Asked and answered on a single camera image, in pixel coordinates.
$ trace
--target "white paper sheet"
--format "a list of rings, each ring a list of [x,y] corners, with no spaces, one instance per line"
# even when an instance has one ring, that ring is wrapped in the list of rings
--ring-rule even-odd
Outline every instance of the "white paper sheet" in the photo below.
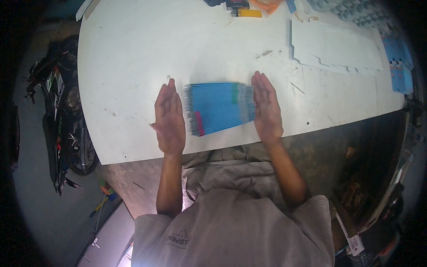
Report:
[[[379,49],[362,34],[320,21],[292,20],[294,58],[336,73],[375,74],[382,70]]]

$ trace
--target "white table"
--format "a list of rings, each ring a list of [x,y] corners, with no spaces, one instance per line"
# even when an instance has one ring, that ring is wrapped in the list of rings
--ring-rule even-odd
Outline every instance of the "white table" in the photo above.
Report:
[[[223,6],[209,7],[202,0],[100,1],[87,20],[82,18],[78,70],[83,111],[101,163],[163,156],[149,123],[155,121],[154,102],[169,76],[182,96],[188,83],[250,84],[256,70],[264,72],[277,90],[283,136],[401,109],[404,96],[392,91],[378,31],[330,13],[312,15],[373,39],[384,71],[338,74],[299,64],[291,56],[291,14],[285,3],[271,16],[231,19]],[[247,123],[204,137],[187,133],[184,153],[257,141],[254,124]]]

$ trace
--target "right hand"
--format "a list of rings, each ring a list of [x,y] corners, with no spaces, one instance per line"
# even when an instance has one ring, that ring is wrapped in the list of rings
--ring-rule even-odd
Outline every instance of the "right hand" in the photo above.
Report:
[[[283,134],[282,116],[276,90],[259,71],[251,79],[254,87],[255,128],[265,145],[276,144]]]
[[[174,79],[168,85],[163,84],[154,108],[156,122],[151,127],[157,132],[160,150],[165,157],[181,156],[185,147],[185,122]]]

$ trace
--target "person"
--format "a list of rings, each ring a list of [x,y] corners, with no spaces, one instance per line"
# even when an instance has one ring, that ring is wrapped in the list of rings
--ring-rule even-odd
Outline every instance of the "person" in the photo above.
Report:
[[[287,211],[262,194],[221,186],[199,191],[195,202],[182,211],[185,123],[175,81],[170,79],[159,92],[152,124],[164,152],[157,214],[135,220],[132,266],[334,265],[328,199],[311,197],[281,143],[281,110],[269,79],[257,71],[251,82],[255,128],[271,159],[268,164]],[[241,166],[238,172],[246,173],[246,165]],[[258,180],[263,176],[251,177]]]

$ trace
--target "motorcycle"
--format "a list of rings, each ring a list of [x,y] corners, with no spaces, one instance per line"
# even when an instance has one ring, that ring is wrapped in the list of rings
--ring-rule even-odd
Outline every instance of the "motorcycle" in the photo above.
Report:
[[[35,87],[40,86],[45,102],[43,130],[49,156],[50,177],[59,195],[64,183],[82,188],[65,177],[68,168],[75,174],[92,173],[98,156],[83,116],[77,79],[77,46],[79,36],[72,35],[61,42],[51,42],[46,57],[37,61],[29,70],[26,89],[35,103]]]

